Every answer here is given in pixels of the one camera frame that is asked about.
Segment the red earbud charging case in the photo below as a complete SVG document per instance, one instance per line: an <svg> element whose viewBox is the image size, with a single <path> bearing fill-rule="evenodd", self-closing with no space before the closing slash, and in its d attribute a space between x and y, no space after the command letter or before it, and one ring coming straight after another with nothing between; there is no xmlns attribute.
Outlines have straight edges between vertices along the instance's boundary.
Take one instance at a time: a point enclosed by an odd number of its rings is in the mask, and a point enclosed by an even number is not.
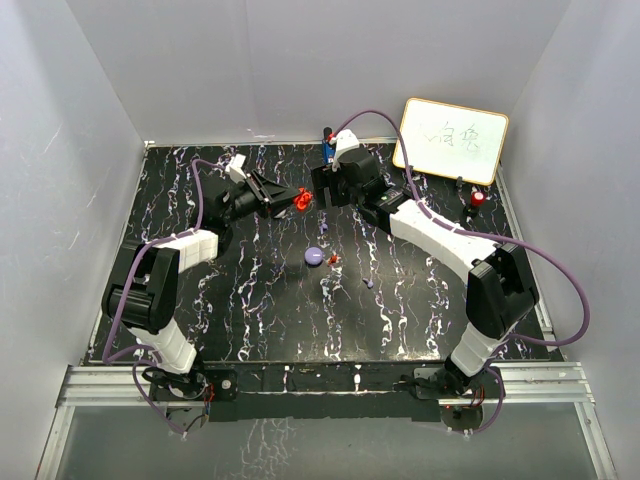
<svg viewBox="0 0 640 480"><path fill-rule="evenodd" d="M299 212L304 212L313 200L313 194L311 191L300 187L299 194L293 199L293 204Z"/></svg>

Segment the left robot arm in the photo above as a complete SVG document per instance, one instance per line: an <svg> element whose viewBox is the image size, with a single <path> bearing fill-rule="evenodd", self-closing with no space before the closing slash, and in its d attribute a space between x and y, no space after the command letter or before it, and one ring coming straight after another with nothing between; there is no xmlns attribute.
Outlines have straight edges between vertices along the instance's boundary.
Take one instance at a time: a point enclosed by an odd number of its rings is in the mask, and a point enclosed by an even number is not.
<svg viewBox="0 0 640 480"><path fill-rule="evenodd" d="M124 242L103 294L101 310L114 328L124 326L153 359L144 377L172 394L194 399L208 381L203 361L174 318L179 277L223 255L233 222L257 214L274 219L290 207L305 210L312 194L271 181L257 171L228 172L233 186L215 197L195 184L198 205L190 227L148 243Z"/></svg>

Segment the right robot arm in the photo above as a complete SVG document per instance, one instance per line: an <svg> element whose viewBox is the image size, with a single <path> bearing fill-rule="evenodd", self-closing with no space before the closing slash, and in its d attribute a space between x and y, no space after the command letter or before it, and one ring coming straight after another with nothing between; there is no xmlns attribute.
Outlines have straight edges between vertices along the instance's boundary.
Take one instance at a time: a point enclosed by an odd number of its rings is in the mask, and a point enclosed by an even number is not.
<svg viewBox="0 0 640 480"><path fill-rule="evenodd" d="M314 168L311 178L320 208L354 207L368 224L420 248L464 282L467 325L461 339L443 367L418 384L444 395L471 395L494 352L539 301L524 248L480 238L427 213L409 188L385 180L364 147L343 154L337 164Z"/></svg>

